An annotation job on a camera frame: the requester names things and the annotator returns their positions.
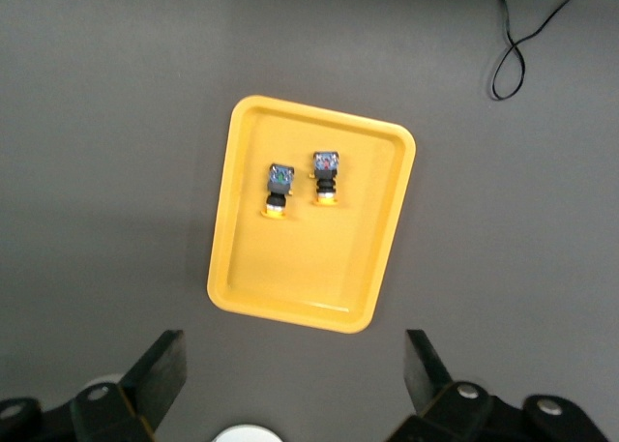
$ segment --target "yellow tray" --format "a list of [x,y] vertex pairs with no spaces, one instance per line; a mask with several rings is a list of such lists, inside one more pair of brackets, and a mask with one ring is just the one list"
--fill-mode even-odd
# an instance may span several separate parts
[[[338,205],[314,204],[312,155],[337,151]],[[253,96],[230,123],[207,290],[221,309],[343,333],[374,313],[415,157],[403,127]],[[271,163],[294,166],[265,218]]]

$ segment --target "silver screw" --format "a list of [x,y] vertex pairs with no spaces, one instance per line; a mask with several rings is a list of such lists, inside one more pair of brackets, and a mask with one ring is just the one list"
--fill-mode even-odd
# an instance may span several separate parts
[[21,410],[23,410],[23,403],[7,406],[0,413],[0,420],[8,420],[13,416],[18,415]]
[[470,384],[460,384],[457,386],[457,392],[464,398],[474,399],[480,396],[479,391]]
[[93,389],[92,391],[90,391],[90,393],[88,394],[88,399],[91,400],[91,401],[98,400],[100,398],[105,397],[105,395],[107,394],[108,391],[109,391],[109,389],[107,389],[106,386],[98,387],[98,388]]
[[563,409],[559,406],[559,404],[549,398],[542,398],[541,400],[538,400],[538,407],[547,415],[559,416],[563,413]]

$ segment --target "gray background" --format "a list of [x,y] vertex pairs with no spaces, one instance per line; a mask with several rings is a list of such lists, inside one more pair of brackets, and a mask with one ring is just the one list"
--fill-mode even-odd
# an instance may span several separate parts
[[[559,2],[509,1],[517,35]],[[377,442],[412,411],[403,332],[423,328],[455,377],[571,398],[619,439],[618,3],[574,1],[496,103],[496,0],[0,0],[0,398],[60,403],[183,328],[160,440],[250,422]],[[360,334],[205,293],[229,115],[251,94],[417,140]]]

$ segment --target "wire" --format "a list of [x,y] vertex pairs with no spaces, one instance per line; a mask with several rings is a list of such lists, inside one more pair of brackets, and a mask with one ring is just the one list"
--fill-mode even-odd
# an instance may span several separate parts
[[[501,61],[496,67],[496,70],[494,71],[494,75],[492,76],[492,84],[490,87],[492,89],[492,96],[494,96],[493,98],[496,101],[505,101],[515,96],[517,92],[520,90],[520,88],[522,87],[522,84],[524,83],[524,75],[526,73],[526,63],[524,61],[524,56],[522,55],[522,52],[520,51],[519,46],[522,43],[529,41],[530,39],[533,39],[538,34],[540,34],[544,30],[544,28],[550,23],[550,21],[554,18],[554,16],[557,15],[561,11],[561,9],[563,9],[571,1],[572,0],[564,0],[563,2],[561,2],[561,4],[559,4],[559,6],[556,9],[554,9],[554,11],[552,11],[552,13],[544,20],[544,22],[540,25],[538,29],[533,31],[528,36],[518,39],[517,41],[514,41],[514,37],[512,36],[512,27],[510,23],[510,11],[507,6],[507,0],[499,0],[499,3],[501,4],[501,10],[503,12],[503,29],[505,30],[505,36],[509,43],[509,47],[503,54],[503,58],[501,58]],[[503,96],[499,94],[496,90],[496,77],[501,72],[501,69],[503,68],[503,65],[505,64],[505,60],[507,59],[507,57],[510,56],[512,52],[516,55],[516,59],[518,63],[520,64],[520,80],[518,81],[518,85],[512,92]]]

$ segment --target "tray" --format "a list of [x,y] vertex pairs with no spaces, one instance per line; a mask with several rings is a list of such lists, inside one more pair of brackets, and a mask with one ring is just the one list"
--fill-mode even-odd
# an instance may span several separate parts
[[[338,205],[312,155],[337,151]],[[260,96],[232,113],[207,291],[221,309],[356,333],[370,323],[415,156],[403,127]],[[295,168],[285,218],[263,216],[272,163]]]

